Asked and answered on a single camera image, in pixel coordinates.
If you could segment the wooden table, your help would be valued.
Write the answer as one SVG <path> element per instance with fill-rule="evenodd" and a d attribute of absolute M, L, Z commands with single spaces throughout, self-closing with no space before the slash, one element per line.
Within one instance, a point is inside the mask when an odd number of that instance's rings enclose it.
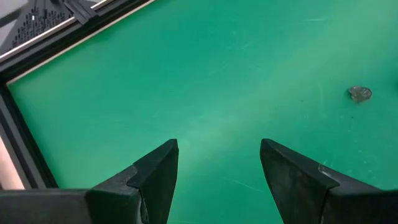
<path fill-rule="evenodd" d="M 25 189 L 16 167 L 0 137 L 0 186 L 5 190 Z"/>

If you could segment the green table mat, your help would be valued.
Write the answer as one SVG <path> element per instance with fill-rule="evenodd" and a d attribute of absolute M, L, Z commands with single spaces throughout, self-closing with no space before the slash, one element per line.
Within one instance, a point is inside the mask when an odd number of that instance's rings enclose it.
<path fill-rule="evenodd" d="M 176 139 L 167 224 L 282 224 L 264 138 L 398 189 L 398 0 L 155 0 L 9 91 L 61 188 Z"/>

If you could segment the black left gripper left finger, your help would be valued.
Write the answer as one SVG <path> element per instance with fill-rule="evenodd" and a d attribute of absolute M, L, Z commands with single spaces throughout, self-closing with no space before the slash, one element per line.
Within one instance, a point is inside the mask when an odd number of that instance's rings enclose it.
<path fill-rule="evenodd" d="M 90 189 L 0 191 L 0 224 L 167 224 L 178 173 L 169 139 Z"/>

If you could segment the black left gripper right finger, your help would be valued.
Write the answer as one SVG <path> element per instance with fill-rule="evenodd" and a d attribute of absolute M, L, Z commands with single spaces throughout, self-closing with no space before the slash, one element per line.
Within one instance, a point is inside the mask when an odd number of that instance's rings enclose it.
<path fill-rule="evenodd" d="M 398 224 L 398 190 L 381 190 L 271 139 L 262 169 L 284 224 Z"/>

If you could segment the black perforated computer case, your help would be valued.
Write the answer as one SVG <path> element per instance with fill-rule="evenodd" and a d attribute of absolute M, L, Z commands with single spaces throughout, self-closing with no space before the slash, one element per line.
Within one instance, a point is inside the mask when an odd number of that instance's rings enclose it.
<path fill-rule="evenodd" d="M 63 0 L 28 0 L 17 9 L 0 17 L 0 55 L 30 41 L 72 17 Z"/>

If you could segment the black aluminium table frame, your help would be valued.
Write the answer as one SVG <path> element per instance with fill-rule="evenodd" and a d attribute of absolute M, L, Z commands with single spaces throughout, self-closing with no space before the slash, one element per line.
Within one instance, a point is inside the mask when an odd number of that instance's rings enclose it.
<path fill-rule="evenodd" d="M 98 17 L 86 24 L 71 18 L 0 55 L 0 137 L 25 189 L 58 185 L 17 107 L 9 85 L 154 0 L 90 0 Z"/>

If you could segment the black frame bracket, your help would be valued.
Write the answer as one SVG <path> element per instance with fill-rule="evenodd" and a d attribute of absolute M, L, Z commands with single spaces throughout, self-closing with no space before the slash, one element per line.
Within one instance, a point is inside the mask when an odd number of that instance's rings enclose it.
<path fill-rule="evenodd" d="M 63 0 L 64 5 L 70 10 L 80 24 L 86 24 L 98 17 L 92 8 L 96 3 L 90 0 Z"/>

